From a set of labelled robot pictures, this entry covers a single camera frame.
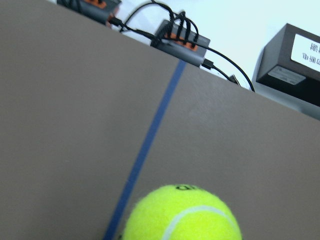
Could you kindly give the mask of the grey usb hub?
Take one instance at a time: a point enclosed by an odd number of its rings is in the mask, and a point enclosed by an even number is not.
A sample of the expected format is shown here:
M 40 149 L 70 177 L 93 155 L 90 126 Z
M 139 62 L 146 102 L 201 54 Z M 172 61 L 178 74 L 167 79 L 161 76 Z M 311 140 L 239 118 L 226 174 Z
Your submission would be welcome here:
M 121 0 L 57 0 L 56 3 L 106 25 L 119 9 Z
M 158 39 L 152 40 L 150 46 L 189 64 L 200 67 L 204 62 L 207 47 L 209 47 L 211 40 L 202 35 L 199 35 L 198 39 L 195 40 L 197 33 L 191 31 L 187 38 L 188 41 L 184 44 L 183 41 L 185 40 L 187 29 L 183 27 L 179 36 L 181 41 L 176 41 L 179 25 L 174 23 L 171 35 L 168 36 L 167 31 L 164 32 L 164 30 L 169 23 L 168 20 L 162 21 L 155 32 L 155 36 L 158 37 Z

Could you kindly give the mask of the grey USB hub right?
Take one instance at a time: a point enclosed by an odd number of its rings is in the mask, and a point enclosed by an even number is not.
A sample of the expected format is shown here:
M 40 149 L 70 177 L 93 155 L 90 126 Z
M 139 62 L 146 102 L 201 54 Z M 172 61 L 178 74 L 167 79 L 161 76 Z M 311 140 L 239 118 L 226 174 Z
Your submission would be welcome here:
M 191 31 L 187 38 L 188 41 L 184 44 L 183 41 L 185 40 L 187 29 L 183 27 L 179 36 L 181 41 L 176 41 L 179 25 L 174 23 L 171 35 L 168 36 L 167 31 L 164 32 L 164 30 L 169 23 L 168 20 L 162 21 L 155 32 L 155 36 L 158 37 L 158 39 L 152 40 L 150 46 L 189 64 L 200 67 L 204 62 L 207 47 L 209 47 L 211 40 L 202 35 L 199 35 L 198 39 L 195 40 L 197 33 Z

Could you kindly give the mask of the grey USB hub left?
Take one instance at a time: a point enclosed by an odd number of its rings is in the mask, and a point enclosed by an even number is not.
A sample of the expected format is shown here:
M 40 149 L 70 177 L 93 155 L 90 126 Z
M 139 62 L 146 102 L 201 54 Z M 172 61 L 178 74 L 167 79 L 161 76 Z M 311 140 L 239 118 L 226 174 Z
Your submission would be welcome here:
M 119 9 L 121 0 L 57 0 L 56 3 L 106 25 Z

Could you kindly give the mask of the yellow tennis ball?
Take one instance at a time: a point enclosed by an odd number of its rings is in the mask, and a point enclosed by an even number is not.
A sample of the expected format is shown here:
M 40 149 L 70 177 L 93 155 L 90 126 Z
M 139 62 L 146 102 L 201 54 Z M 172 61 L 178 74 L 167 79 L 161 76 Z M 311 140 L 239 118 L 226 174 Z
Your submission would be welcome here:
M 189 184 L 162 186 L 142 198 L 123 230 L 124 240 L 241 240 L 230 208 Z

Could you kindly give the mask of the black box with label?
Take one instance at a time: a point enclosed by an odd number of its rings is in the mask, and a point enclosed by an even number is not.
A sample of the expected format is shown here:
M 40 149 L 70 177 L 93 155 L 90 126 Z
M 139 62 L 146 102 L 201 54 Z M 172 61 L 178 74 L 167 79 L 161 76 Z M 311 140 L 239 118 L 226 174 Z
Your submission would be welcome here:
M 289 23 L 267 43 L 255 81 L 320 105 L 320 37 Z

